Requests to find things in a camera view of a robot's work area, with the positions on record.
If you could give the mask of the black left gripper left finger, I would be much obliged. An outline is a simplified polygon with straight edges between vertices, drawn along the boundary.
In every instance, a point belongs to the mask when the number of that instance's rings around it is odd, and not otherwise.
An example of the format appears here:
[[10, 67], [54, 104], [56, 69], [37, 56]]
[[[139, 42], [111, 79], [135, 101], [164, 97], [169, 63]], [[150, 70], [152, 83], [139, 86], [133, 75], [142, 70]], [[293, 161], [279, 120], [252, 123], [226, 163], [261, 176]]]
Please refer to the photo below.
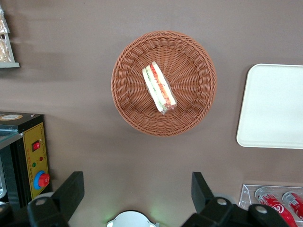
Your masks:
[[67, 227], [85, 194], [82, 171], [73, 172], [52, 194], [34, 199], [27, 206], [30, 226]]

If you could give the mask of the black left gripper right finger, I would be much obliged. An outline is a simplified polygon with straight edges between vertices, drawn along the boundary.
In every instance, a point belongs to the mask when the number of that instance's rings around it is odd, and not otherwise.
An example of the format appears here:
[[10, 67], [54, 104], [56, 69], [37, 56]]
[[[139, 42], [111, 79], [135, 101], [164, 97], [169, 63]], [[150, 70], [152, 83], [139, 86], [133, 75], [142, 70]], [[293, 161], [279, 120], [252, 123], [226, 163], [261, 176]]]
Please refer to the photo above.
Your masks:
[[196, 213], [183, 227], [286, 227], [288, 224], [271, 207], [253, 204], [244, 210], [225, 197], [215, 197], [201, 172], [193, 172], [191, 197]]

